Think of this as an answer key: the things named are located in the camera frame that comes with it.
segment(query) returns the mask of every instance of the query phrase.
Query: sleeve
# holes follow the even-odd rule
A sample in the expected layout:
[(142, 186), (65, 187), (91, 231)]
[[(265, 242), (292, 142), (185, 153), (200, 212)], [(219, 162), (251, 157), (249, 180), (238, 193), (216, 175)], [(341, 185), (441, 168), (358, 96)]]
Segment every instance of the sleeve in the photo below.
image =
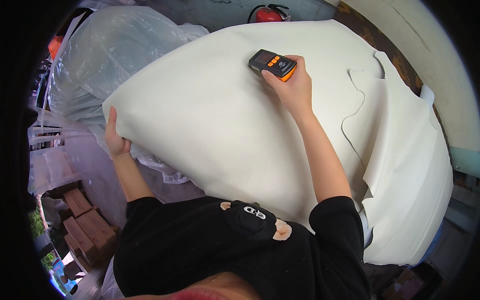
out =
[(363, 229), (353, 200), (339, 196), (323, 200), (310, 213), (320, 249), (322, 278), (334, 299), (370, 299), (363, 270)]

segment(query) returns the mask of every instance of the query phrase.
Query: forearm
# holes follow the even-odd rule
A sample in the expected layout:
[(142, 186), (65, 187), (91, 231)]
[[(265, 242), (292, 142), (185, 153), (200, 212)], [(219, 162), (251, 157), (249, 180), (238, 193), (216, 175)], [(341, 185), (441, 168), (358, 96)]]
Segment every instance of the forearm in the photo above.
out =
[(313, 112), (294, 119), (303, 138), (318, 203), (336, 196), (351, 197), (340, 160)]
[(130, 153), (115, 157), (113, 164), (127, 197), (127, 202), (143, 197), (154, 197)]

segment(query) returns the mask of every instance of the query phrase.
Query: bear ear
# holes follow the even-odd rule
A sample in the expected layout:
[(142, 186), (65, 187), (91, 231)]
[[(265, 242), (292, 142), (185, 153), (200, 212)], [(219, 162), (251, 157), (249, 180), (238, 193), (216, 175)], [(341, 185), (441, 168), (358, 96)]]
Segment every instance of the bear ear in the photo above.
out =
[(220, 208), (223, 210), (227, 210), (231, 208), (232, 203), (231, 202), (222, 202), (220, 203)]
[(277, 219), (275, 222), (276, 232), (273, 235), (274, 240), (286, 240), (292, 234), (292, 227), (285, 221)]

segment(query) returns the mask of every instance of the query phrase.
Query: wall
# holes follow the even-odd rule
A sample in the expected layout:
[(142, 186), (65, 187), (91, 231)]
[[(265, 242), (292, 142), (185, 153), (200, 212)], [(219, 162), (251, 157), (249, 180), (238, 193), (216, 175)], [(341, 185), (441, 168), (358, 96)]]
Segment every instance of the wall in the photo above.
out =
[(419, 0), (344, 2), (377, 26), (433, 90), (450, 146), (478, 159), (480, 117), (471, 82), (454, 45), (428, 8)]
[(196, 23), (210, 32), (247, 23), (250, 11), (260, 4), (289, 7), (285, 11), (292, 15), (292, 21), (329, 20), (335, 12), (334, 7), (322, 0), (145, 0), (138, 3), (154, 8), (177, 24)]

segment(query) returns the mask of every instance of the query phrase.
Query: patterned brown fabric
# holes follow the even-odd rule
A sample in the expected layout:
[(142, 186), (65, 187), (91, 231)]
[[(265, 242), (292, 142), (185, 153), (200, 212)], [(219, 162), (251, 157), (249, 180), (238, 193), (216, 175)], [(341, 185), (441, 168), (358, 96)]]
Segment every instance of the patterned brown fabric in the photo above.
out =
[(417, 96), (420, 95), (423, 83), (417, 73), (398, 48), (375, 25), (342, 1), (333, 19), (350, 28), (378, 51), (385, 52), (405, 84)]

